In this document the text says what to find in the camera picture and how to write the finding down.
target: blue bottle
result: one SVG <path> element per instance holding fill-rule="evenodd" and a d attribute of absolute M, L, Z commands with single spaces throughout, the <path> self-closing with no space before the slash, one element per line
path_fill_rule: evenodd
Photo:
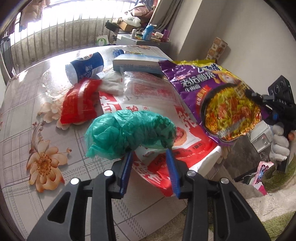
<path fill-rule="evenodd" d="M 156 27 L 156 25 L 153 24 L 149 24 L 146 28 L 145 31 L 143 33 L 143 40 L 145 41 L 150 41 L 151 40 L 151 36 L 154 30 L 154 27 Z"/>

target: white plastic bag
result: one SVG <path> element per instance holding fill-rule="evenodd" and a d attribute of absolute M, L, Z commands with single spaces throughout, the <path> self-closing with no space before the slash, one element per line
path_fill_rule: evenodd
<path fill-rule="evenodd" d="M 123 95 L 122 75 L 120 72 L 114 71 L 112 65 L 105 67 L 97 76 L 102 80 L 99 86 L 100 91 L 114 96 Z"/>
<path fill-rule="evenodd" d="M 141 23 L 140 23 L 141 20 L 138 17 L 132 16 L 130 12 L 128 12 L 127 15 L 124 14 L 122 16 L 122 20 L 125 23 L 127 23 L 129 25 L 132 25 L 132 26 L 135 26 L 135 27 L 140 27 L 141 26 Z"/>
<path fill-rule="evenodd" d="M 106 46 L 109 44 L 108 35 L 99 35 L 96 38 L 96 44 L 98 46 Z"/>

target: blue gripper pad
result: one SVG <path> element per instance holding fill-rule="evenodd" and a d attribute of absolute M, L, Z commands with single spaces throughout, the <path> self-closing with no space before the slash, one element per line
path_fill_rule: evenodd
<path fill-rule="evenodd" d="M 166 150 L 166 164 L 168 166 L 168 172 L 170 174 L 170 181 L 172 183 L 173 192 L 179 198 L 181 194 L 180 175 L 176 168 L 175 157 L 171 149 Z"/>
<path fill-rule="evenodd" d="M 127 153 L 124 158 L 126 158 L 126 164 L 124 166 L 124 170 L 123 170 L 121 180 L 120 180 L 120 195 L 122 197 L 124 196 L 124 194 L 126 194 L 126 190 L 128 188 L 129 177 L 131 175 L 131 168 L 133 165 L 132 152 Z"/>

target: metal screw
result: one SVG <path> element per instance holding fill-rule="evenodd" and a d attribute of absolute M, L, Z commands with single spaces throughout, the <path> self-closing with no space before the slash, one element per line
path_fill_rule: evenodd
<path fill-rule="evenodd" d="M 71 183 L 72 185 L 76 185 L 77 183 L 79 183 L 79 179 L 78 179 L 77 177 L 72 178 L 71 181 L 70 181 L 70 183 Z"/>
<path fill-rule="evenodd" d="M 187 171 L 187 175 L 190 176 L 190 177 L 194 177 L 195 174 L 196 174 L 195 171 L 192 171 L 192 170 Z"/>
<path fill-rule="evenodd" d="M 228 184 L 229 183 L 229 180 L 227 178 L 223 177 L 223 178 L 221 178 L 221 182 L 223 184 Z"/>
<path fill-rule="evenodd" d="M 113 171 L 112 170 L 106 170 L 106 171 L 104 171 L 104 175 L 106 177 L 111 177 L 113 175 Z"/>

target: tissue box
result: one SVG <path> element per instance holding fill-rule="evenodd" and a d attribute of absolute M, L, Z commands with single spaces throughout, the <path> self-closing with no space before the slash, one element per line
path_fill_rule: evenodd
<path fill-rule="evenodd" d="M 163 74 L 158 61 L 168 60 L 162 57 L 138 55 L 138 54 L 121 54 L 113 60 L 113 69 L 115 71 L 135 71 L 147 72 L 152 74 Z"/>

